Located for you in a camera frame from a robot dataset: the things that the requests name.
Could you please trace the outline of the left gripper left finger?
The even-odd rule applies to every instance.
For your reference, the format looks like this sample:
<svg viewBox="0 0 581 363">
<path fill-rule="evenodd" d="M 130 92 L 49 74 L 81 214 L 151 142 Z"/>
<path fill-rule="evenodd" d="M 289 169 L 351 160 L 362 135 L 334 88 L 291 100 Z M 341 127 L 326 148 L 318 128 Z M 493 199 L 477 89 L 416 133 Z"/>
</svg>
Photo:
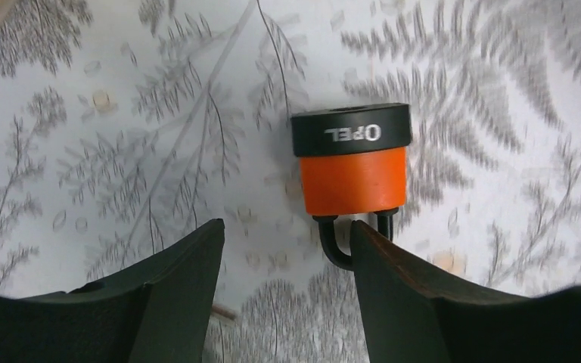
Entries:
<svg viewBox="0 0 581 363">
<path fill-rule="evenodd" d="M 70 292 L 0 296 L 0 362 L 199 362 L 225 243 L 212 219 Z"/>
</svg>

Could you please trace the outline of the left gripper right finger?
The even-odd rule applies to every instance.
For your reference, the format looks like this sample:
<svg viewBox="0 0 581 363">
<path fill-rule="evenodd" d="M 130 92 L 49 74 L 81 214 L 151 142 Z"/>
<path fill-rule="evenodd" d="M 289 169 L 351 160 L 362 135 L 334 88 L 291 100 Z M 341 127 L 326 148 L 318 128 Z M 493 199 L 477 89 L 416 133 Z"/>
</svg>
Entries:
<svg viewBox="0 0 581 363">
<path fill-rule="evenodd" d="M 362 221 L 350 247 L 372 362 L 581 362 L 581 285 L 537 297 L 483 287 Z"/>
</svg>

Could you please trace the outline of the orange black padlock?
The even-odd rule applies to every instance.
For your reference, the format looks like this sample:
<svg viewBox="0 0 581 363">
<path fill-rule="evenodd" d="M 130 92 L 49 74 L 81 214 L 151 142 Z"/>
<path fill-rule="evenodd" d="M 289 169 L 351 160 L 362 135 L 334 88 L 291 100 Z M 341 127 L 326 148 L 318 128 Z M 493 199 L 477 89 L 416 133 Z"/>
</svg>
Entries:
<svg viewBox="0 0 581 363">
<path fill-rule="evenodd" d="M 350 271 L 352 257 L 335 237 L 339 216 L 373 213 L 393 237 L 393 217 L 407 198 L 409 104 L 385 103 L 296 113 L 290 118 L 307 213 L 317 222 L 322 249 Z"/>
</svg>

